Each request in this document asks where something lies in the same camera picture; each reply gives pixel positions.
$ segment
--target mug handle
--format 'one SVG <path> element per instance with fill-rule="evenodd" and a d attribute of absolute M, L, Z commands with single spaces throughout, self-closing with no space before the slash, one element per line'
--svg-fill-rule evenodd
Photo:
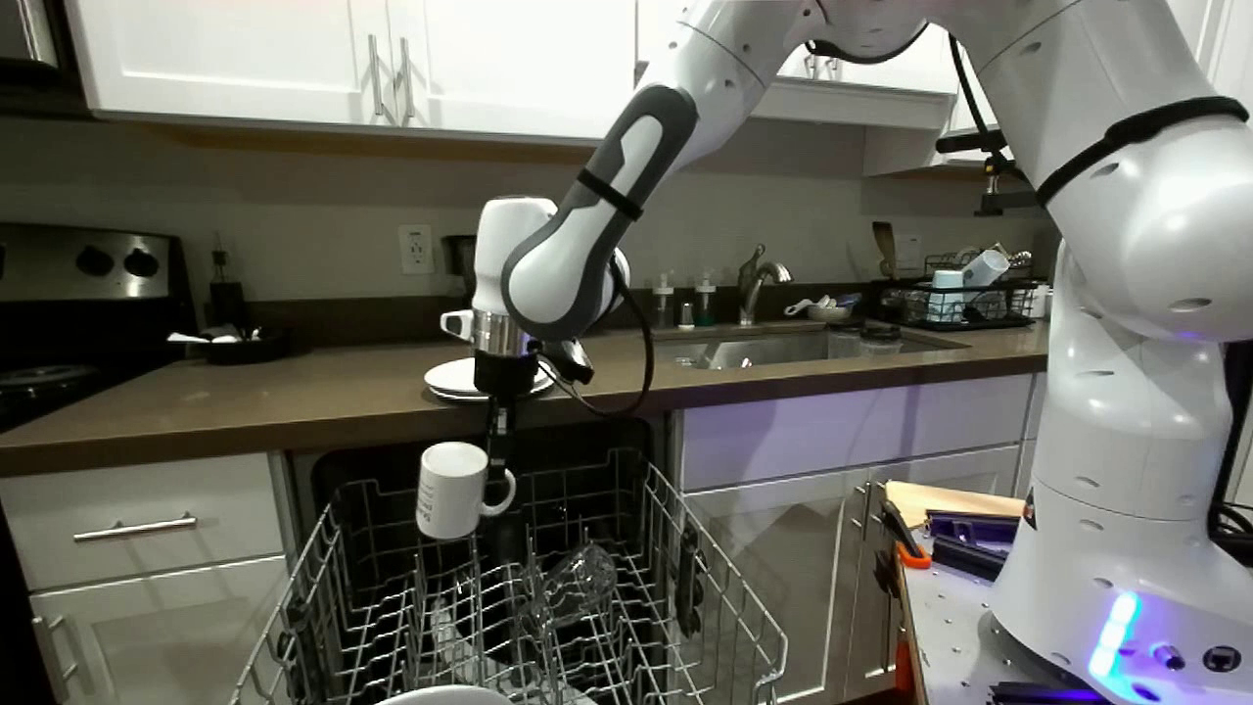
<path fill-rule="evenodd" d="M 456 318 L 456 327 L 450 327 L 449 323 Z M 471 334 L 470 328 L 474 326 L 474 309 L 465 308 L 461 311 L 449 311 L 440 314 L 440 329 L 451 334 L 452 337 L 460 337 L 466 342 L 470 342 Z"/>
<path fill-rule="evenodd" d="M 507 470 L 505 471 L 505 482 L 509 483 L 509 495 L 506 495 L 505 498 L 501 500 L 499 505 L 484 503 L 484 506 L 479 510 L 480 515 L 482 515 L 484 517 L 495 517 L 501 512 L 504 512 L 505 510 L 507 510 L 509 506 L 514 503 L 514 493 L 517 491 L 517 483 L 514 481 L 514 473 L 509 472 Z"/>

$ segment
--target dishwasher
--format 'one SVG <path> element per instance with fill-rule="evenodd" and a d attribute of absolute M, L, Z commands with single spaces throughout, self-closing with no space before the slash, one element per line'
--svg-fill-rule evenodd
<path fill-rule="evenodd" d="M 229 702 L 469 684 L 515 704 L 773 704 L 787 637 L 652 462 L 648 425 L 618 425 L 519 432 L 512 505 L 455 541 L 417 531 L 422 447 L 320 460 L 297 483 L 307 540 Z M 545 575 L 589 543 L 613 558 L 608 597 L 535 619 Z"/>

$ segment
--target electrical outlet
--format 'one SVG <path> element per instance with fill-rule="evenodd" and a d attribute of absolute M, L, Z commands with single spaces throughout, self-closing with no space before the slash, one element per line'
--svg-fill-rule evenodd
<path fill-rule="evenodd" d="M 400 225 L 400 270 L 406 274 L 434 274 L 435 249 L 431 225 Z"/>

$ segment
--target stack of plates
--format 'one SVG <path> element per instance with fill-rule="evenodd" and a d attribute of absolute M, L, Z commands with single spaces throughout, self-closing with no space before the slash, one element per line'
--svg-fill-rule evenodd
<path fill-rule="evenodd" d="M 553 381 L 544 374 L 548 366 L 540 363 L 540 369 L 535 373 L 535 382 L 531 384 L 531 394 L 539 394 L 553 387 Z M 426 387 L 431 388 L 431 394 L 447 402 L 486 402 L 487 396 L 474 387 L 474 358 L 464 358 L 451 363 L 444 363 L 426 372 Z"/>

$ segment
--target black strap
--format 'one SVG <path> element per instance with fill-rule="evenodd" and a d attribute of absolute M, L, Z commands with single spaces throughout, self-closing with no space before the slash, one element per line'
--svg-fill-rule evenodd
<path fill-rule="evenodd" d="M 633 220 L 638 220 L 640 215 L 644 214 L 644 209 L 637 205 L 618 189 L 605 183 L 600 177 L 589 172 L 588 169 L 580 169 L 576 177 L 579 183 L 586 185 L 589 190 L 596 195 L 609 200 L 609 204 L 618 209 L 619 213 L 626 215 Z"/>
<path fill-rule="evenodd" d="M 1109 125 L 1105 136 L 1075 154 L 1073 159 L 1058 167 L 1055 172 L 1049 174 L 1049 178 L 1044 179 L 1044 183 L 1035 189 L 1040 204 L 1048 205 L 1049 200 L 1075 177 L 1128 144 L 1148 142 L 1170 125 L 1207 115 L 1232 115 L 1244 121 L 1249 119 L 1249 111 L 1239 100 L 1225 95 L 1208 95 L 1168 103 L 1119 120 Z"/>

